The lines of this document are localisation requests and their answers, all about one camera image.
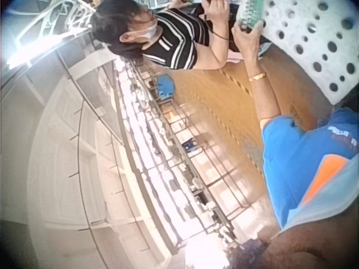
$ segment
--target hand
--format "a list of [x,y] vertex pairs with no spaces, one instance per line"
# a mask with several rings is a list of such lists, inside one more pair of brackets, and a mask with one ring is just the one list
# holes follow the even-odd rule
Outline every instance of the hand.
[[242,31],[241,26],[242,21],[238,20],[232,28],[234,42],[245,61],[256,61],[259,51],[259,39],[263,30],[263,21],[260,20],[249,34]]
[[192,5],[192,3],[187,0],[172,0],[168,8],[182,8],[190,5]]
[[213,23],[224,22],[228,24],[229,4],[226,0],[202,0],[202,7],[205,14]]

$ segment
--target bracelet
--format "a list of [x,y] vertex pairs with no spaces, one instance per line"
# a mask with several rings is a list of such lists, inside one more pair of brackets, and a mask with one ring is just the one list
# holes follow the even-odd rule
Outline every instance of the bracelet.
[[266,76],[267,76],[267,74],[265,72],[263,72],[262,74],[256,75],[254,77],[250,77],[249,81],[252,82],[252,81],[260,80]]

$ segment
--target wooden floor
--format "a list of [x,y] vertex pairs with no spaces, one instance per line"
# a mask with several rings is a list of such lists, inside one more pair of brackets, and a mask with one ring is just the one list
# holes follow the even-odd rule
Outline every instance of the wooden floor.
[[[306,130],[329,114],[331,106],[320,89],[279,48],[272,46],[261,64],[283,114],[292,115]],[[176,102],[195,110],[191,120],[222,149],[225,161],[239,168],[236,183],[252,206],[236,218],[234,226],[249,237],[268,241],[279,228],[265,186],[263,143],[244,63],[228,63],[218,71],[168,72],[176,84]]]

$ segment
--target black and white striped shirt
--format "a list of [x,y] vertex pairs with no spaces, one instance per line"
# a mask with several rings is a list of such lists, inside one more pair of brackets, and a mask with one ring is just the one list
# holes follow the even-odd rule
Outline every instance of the black and white striped shirt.
[[177,8],[157,13],[156,17],[163,32],[154,44],[142,51],[143,55],[170,69],[192,69],[197,62],[196,43],[209,46],[207,24]]

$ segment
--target dark hair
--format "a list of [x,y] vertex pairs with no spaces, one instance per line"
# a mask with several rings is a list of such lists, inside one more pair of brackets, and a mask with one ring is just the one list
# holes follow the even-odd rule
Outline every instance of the dark hair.
[[104,0],[91,18],[92,34],[98,41],[108,44],[108,49],[127,59],[142,59],[141,44],[123,43],[119,37],[128,32],[128,25],[141,12],[133,0]]

